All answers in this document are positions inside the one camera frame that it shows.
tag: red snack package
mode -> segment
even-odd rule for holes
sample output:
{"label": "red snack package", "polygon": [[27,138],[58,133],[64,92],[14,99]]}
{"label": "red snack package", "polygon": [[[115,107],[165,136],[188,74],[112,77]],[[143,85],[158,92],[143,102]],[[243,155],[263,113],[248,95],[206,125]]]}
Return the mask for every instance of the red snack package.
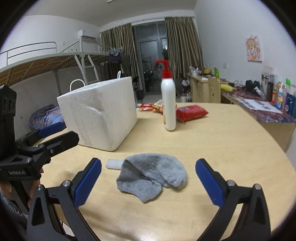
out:
{"label": "red snack package", "polygon": [[142,103],[139,108],[149,108],[152,107],[153,103]]}
{"label": "red snack package", "polygon": [[139,108],[139,111],[154,111],[153,107],[144,107],[144,108]]}
{"label": "red snack package", "polygon": [[207,114],[208,112],[204,108],[196,104],[178,107],[176,110],[176,117],[181,122],[195,120],[197,118],[204,117]]}

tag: white foam box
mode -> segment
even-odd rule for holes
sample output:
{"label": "white foam box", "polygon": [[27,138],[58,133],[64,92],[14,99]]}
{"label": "white foam box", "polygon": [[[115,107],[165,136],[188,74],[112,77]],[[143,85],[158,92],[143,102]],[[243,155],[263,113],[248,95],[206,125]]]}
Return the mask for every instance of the white foam box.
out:
{"label": "white foam box", "polygon": [[131,77],[87,85],[57,101],[68,130],[83,146],[116,150],[137,123]]}

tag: wooden bed slats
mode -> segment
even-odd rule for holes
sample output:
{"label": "wooden bed slats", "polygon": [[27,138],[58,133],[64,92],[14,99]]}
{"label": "wooden bed slats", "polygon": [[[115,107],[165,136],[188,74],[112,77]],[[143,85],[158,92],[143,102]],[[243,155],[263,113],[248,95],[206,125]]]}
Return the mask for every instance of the wooden bed slats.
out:
{"label": "wooden bed slats", "polygon": [[[84,53],[85,65],[91,65],[88,59],[88,54]],[[28,59],[28,62],[20,61],[20,64],[13,63],[11,68],[9,65],[0,72],[0,86],[8,85],[12,86],[16,83],[19,83],[25,79],[50,72],[57,69],[70,68],[77,66],[77,63],[74,58],[74,54],[62,55],[62,56],[50,56],[44,57],[40,56],[39,58],[33,58],[32,60]],[[100,64],[108,61],[109,56],[100,55],[100,54],[90,54],[94,63]],[[81,61],[81,56],[77,54],[79,61]]]}

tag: red pump cap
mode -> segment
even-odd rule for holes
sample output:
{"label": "red pump cap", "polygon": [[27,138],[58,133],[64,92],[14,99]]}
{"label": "red pump cap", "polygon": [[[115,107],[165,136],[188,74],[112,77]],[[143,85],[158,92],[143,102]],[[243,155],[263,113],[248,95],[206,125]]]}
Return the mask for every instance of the red pump cap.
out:
{"label": "red pump cap", "polygon": [[172,72],[168,68],[167,59],[156,60],[155,63],[163,63],[163,65],[165,66],[165,69],[163,70],[163,73],[162,73],[163,79],[169,79],[172,77]]}

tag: styrofoam box handle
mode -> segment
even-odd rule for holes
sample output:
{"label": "styrofoam box handle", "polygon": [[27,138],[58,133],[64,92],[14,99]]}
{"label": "styrofoam box handle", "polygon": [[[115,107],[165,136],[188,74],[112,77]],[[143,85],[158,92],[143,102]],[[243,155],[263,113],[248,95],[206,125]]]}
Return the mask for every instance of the styrofoam box handle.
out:
{"label": "styrofoam box handle", "polygon": [[70,92],[72,91],[72,84],[73,84],[74,82],[76,82],[76,81],[81,81],[81,82],[83,83],[83,85],[85,86],[85,83],[84,83],[83,80],[81,80],[81,79],[75,79],[75,80],[73,80],[73,81],[71,82],[71,84],[70,84]]}

